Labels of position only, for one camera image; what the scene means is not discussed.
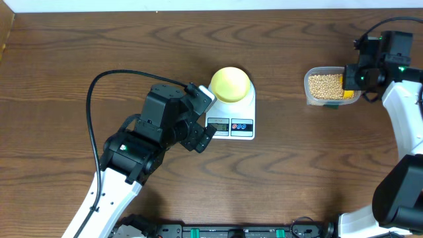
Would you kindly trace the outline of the yellow measuring scoop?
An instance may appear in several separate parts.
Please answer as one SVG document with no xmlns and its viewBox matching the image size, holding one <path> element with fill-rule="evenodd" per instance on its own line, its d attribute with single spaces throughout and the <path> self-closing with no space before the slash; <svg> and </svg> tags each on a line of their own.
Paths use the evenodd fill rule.
<svg viewBox="0 0 423 238">
<path fill-rule="evenodd" d="M 343 76 L 340 76 L 340 84 L 342 86 Z M 341 99 L 351 99 L 354 97 L 354 91 L 347 91 L 342 89 L 342 98 Z"/>
</svg>

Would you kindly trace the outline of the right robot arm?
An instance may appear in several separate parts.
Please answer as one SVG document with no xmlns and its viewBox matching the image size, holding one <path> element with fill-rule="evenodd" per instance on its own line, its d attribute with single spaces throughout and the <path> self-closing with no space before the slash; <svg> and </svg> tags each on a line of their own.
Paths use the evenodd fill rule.
<svg viewBox="0 0 423 238">
<path fill-rule="evenodd" d="M 388 112 L 399 162 L 371 205 L 339 217 L 338 237 L 422 234 L 422 70 L 410 66 L 411 46 L 411 33 L 364 34 L 354 42 L 358 62 L 344 68 L 343 89 L 375 93 Z"/>
</svg>

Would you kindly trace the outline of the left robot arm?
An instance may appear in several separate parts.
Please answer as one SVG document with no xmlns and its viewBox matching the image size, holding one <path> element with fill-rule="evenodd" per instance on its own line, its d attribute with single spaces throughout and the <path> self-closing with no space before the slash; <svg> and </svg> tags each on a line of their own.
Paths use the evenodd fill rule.
<svg viewBox="0 0 423 238">
<path fill-rule="evenodd" d="M 141 113 L 129 116 L 104 143 L 100 171 L 64 237 L 108 237 L 173 145 L 203 152 L 216 129 L 197 121 L 215 101 L 203 85 L 153 85 Z"/>
</svg>

